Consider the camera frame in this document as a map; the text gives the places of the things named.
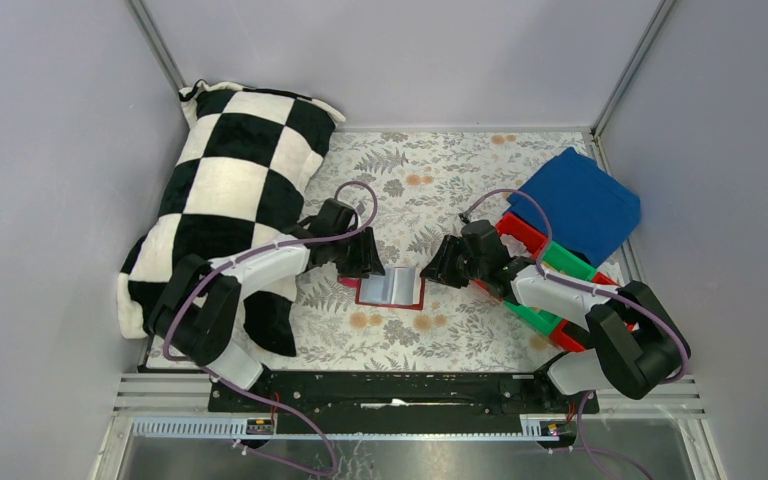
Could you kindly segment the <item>red leather card holder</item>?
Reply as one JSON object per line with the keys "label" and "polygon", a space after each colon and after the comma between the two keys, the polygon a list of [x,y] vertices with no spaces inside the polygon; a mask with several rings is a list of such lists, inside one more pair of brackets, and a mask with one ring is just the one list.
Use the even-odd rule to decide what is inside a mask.
{"label": "red leather card holder", "polygon": [[418,267],[386,266],[383,275],[339,277],[338,282],[355,291],[357,305],[415,311],[424,307],[425,280]]}

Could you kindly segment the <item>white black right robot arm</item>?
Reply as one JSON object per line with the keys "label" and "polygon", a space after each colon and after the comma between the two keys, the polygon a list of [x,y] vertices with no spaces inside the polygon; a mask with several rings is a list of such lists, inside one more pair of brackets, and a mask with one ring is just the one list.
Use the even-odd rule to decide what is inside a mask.
{"label": "white black right robot arm", "polygon": [[613,388],[640,400],[679,380],[690,357],[687,342],[651,288],[639,281],[600,285],[513,256],[487,220],[447,235],[421,278],[452,288],[482,284],[492,296],[576,322],[588,346],[550,361],[545,374],[563,395]]}

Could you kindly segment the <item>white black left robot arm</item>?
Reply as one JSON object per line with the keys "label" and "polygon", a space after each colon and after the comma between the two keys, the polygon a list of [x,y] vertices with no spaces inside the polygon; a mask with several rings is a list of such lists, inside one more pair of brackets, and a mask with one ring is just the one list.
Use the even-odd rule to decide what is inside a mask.
{"label": "white black left robot arm", "polygon": [[351,206],[329,198],[316,215],[268,243],[225,257],[184,257],[145,322],[147,331],[213,377],[250,389],[264,366],[232,339],[245,299],[328,263],[342,277],[383,274],[374,230],[369,222],[354,225],[355,214]]}

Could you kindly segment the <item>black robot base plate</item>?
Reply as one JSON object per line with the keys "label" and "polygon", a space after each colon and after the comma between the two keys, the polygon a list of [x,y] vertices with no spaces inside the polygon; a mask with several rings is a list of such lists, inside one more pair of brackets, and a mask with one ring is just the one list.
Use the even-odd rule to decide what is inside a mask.
{"label": "black robot base plate", "polygon": [[523,373],[276,370],[252,391],[328,435],[518,434],[521,416],[565,420],[582,399],[543,374]]}

